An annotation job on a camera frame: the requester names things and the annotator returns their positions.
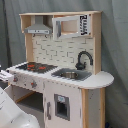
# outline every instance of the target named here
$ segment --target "handle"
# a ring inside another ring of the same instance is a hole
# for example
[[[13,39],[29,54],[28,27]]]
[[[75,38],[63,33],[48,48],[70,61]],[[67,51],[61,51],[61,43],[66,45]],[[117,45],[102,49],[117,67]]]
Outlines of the handle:
[[[49,113],[49,109],[50,109],[50,102],[47,103],[47,117],[48,117],[48,120],[51,120],[51,115]]]
[[[56,21],[56,25],[58,26],[57,37],[61,36],[61,21]]]

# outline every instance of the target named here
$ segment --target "wooden play kitchen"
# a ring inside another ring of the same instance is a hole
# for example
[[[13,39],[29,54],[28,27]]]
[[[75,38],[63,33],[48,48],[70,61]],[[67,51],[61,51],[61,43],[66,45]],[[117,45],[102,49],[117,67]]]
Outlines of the wooden play kitchen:
[[[114,78],[101,71],[101,12],[20,17],[27,62],[8,69],[15,79],[6,92],[17,104],[43,95],[45,128],[104,128],[105,87]]]

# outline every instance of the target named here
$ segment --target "burner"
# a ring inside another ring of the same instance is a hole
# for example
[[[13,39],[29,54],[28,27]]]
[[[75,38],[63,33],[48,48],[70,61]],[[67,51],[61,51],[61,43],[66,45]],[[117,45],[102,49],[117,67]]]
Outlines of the burner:
[[[29,62],[27,64],[21,65],[16,68],[31,71],[31,72],[45,73],[45,72],[50,71],[56,67],[57,66],[53,66],[53,65]]]

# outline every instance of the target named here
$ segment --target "backsplash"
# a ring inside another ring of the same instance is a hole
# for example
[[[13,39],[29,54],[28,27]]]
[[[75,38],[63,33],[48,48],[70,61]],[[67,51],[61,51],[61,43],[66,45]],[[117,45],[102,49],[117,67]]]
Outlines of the backsplash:
[[[53,41],[52,35],[33,35],[34,61],[37,63],[68,66],[75,68],[78,54],[87,51],[93,56],[94,39],[77,37]],[[86,62],[86,70],[92,71],[88,56],[82,55],[81,62]]]

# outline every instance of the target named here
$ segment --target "countertop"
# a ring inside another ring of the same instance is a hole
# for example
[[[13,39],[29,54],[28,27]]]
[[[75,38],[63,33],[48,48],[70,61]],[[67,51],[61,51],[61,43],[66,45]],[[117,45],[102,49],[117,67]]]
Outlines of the countertop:
[[[16,69],[17,66],[20,66],[22,64],[10,67],[7,70],[14,71],[16,73],[23,73],[26,75],[32,75],[34,77],[40,77],[44,80],[55,81],[58,83],[60,82],[60,83],[64,83],[67,85],[71,85],[71,86],[75,86],[75,87],[79,87],[79,88],[84,88],[84,89],[96,89],[96,88],[107,87],[107,86],[111,85],[114,81],[114,77],[110,73],[107,73],[104,71],[100,71],[96,75],[92,74],[90,77],[88,77],[87,79],[85,79],[83,81],[74,81],[74,80],[54,77],[51,75],[53,72],[55,72],[61,68],[65,68],[65,67],[59,67],[58,66],[57,68],[55,68],[49,72],[46,72],[44,74],[38,74],[38,73],[33,73],[33,72],[25,71],[25,70]]]

